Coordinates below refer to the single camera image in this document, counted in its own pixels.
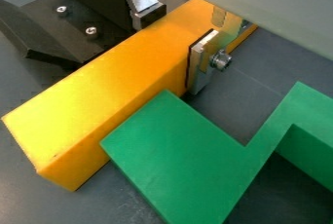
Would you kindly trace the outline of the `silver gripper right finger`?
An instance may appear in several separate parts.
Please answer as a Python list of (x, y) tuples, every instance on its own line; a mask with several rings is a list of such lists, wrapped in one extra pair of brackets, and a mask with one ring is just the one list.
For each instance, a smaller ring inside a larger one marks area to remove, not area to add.
[(244, 20), (219, 7), (214, 7), (213, 28), (189, 47), (186, 89), (197, 94), (210, 82), (214, 70), (222, 71), (232, 56), (226, 51), (241, 36)]

